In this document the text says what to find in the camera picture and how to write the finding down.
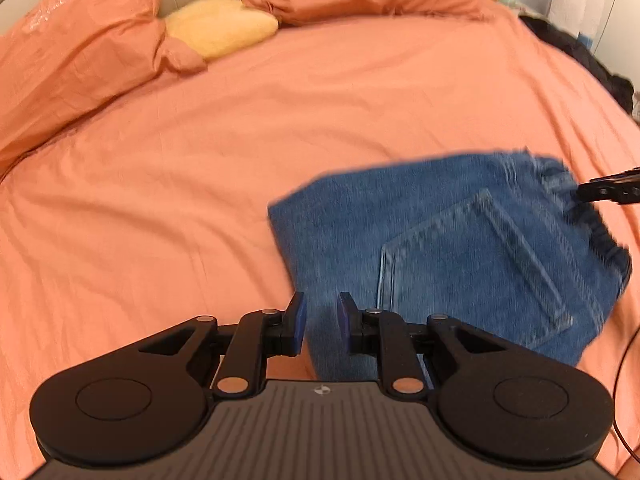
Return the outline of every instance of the denim shorts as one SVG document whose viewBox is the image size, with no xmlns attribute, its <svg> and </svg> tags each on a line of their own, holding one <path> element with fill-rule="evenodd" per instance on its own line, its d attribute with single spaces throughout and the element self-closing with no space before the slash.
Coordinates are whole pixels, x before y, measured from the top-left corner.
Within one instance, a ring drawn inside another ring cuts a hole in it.
<svg viewBox="0 0 640 480">
<path fill-rule="evenodd" d="M 269 208 L 320 380 L 369 380 L 344 354 L 336 297 L 425 323 L 456 317 L 575 365 L 631 272 L 552 158 L 460 155 L 320 178 Z"/>
</svg>

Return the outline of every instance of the yellow plush toy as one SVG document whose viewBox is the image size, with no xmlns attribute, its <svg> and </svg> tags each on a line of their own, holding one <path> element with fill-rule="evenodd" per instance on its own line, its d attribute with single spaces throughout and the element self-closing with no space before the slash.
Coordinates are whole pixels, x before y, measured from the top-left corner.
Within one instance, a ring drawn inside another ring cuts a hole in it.
<svg viewBox="0 0 640 480">
<path fill-rule="evenodd" d="M 216 59 L 273 36 L 278 20 L 241 0 L 197 0 L 165 19 L 167 34 L 205 60 Z"/>
</svg>

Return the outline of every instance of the denim waistband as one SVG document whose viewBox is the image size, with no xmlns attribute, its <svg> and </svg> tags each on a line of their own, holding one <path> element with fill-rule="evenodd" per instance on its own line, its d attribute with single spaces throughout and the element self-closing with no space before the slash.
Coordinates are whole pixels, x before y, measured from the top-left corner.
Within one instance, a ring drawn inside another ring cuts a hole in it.
<svg viewBox="0 0 640 480">
<path fill-rule="evenodd" d="M 335 298 L 425 322 L 443 312 L 575 364 L 631 272 L 558 160 L 458 155 L 320 178 L 270 206 L 321 380 L 374 376 L 347 358 Z"/>
</svg>

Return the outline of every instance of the folded denim garment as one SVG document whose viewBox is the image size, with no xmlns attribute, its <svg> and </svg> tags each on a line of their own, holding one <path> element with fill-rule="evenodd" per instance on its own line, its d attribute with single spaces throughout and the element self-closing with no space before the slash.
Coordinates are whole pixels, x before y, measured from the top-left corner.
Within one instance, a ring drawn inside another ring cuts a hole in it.
<svg viewBox="0 0 640 480">
<path fill-rule="evenodd" d="M 347 357 L 336 297 L 425 323 L 448 314 L 575 365 L 631 273 L 558 160 L 460 155 L 320 178 L 269 208 L 320 380 L 370 380 Z"/>
</svg>

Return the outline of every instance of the jeans back pocket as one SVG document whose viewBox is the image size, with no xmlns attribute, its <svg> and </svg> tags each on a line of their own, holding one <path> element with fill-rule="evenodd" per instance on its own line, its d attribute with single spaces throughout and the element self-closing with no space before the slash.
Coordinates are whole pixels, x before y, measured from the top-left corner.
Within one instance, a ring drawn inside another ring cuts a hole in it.
<svg viewBox="0 0 640 480">
<path fill-rule="evenodd" d="M 573 323 L 529 243 L 486 189 L 383 245 L 378 308 L 414 323 L 447 314 L 531 349 Z"/>
</svg>

